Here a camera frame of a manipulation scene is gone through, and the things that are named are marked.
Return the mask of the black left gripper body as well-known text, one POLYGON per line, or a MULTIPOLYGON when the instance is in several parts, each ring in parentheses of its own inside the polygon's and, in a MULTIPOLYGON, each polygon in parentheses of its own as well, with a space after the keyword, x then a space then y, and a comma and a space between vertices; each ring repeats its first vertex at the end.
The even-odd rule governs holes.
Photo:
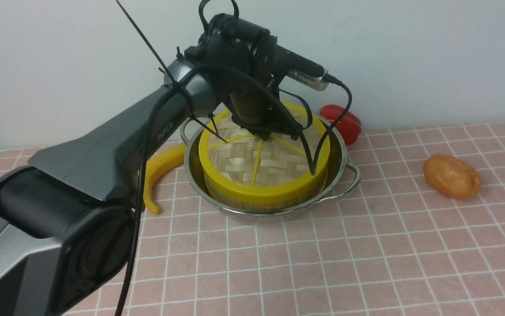
POLYGON ((224 105, 230 111, 232 122, 261 140, 273 134, 298 140, 303 136, 303 125, 298 123, 271 89, 245 87, 235 90, 224 105))

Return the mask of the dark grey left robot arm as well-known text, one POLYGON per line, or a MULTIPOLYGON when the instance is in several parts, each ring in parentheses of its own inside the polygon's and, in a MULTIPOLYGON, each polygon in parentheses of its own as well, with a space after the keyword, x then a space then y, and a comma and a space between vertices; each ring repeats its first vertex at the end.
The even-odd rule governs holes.
POLYGON ((36 152, 0 177, 0 316, 61 316, 136 255, 146 163, 187 118, 226 104, 241 126, 297 137, 303 127, 278 84, 302 60, 266 28, 233 14, 207 22, 196 46, 164 69, 164 84, 88 134, 36 152))

